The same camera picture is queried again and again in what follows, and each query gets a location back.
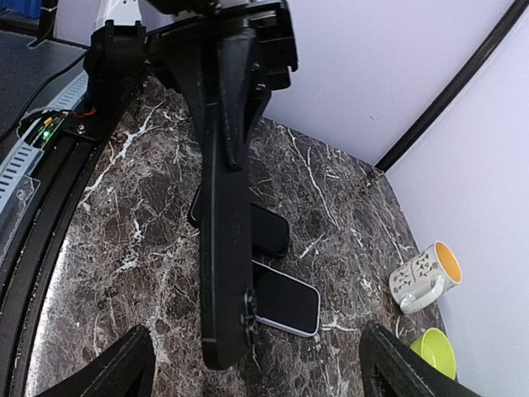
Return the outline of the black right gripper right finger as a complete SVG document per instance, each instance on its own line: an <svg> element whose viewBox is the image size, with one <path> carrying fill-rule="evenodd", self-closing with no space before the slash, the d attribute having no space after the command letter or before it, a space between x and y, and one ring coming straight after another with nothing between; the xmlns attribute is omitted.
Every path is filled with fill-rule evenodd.
<svg viewBox="0 0 529 397"><path fill-rule="evenodd" d="M367 322L359 344L365 396L479 397L427 364L387 328Z"/></svg>

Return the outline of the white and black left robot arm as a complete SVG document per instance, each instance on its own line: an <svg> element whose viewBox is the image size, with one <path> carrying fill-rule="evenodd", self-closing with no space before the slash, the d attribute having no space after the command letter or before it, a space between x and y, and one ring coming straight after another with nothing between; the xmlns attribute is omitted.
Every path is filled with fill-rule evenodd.
<svg viewBox="0 0 529 397"><path fill-rule="evenodd" d="M271 93L288 88L298 69L287 2L151 4L164 14L190 16L154 31L140 20L117 25L105 17L83 61L88 104L98 111L116 108L125 80L151 66L165 87L185 97L200 141L205 140L207 105L218 106L227 167L241 170L245 145Z"/></svg>

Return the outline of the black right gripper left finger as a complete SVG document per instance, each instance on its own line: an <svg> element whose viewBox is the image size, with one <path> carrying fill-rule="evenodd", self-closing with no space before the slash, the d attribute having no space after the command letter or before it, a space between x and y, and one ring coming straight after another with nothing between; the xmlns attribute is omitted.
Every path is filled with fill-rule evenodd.
<svg viewBox="0 0 529 397"><path fill-rule="evenodd" d="M149 330L137 325L82 370L42 396L150 396L155 352Z"/></svg>

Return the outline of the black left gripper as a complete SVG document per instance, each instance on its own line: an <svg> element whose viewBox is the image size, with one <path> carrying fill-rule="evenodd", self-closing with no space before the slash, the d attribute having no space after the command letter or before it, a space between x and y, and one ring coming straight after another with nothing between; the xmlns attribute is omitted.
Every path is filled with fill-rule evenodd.
<svg viewBox="0 0 529 397"><path fill-rule="evenodd" d="M189 45L217 50L226 160L229 170L241 171L250 133L270 90L290 87L290 74L298 70L288 3L248 2L163 26L147 35L146 54L151 61L163 61ZM173 57L167 65L187 102L196 136L218 136L218 100L202 58Z"/></svg>

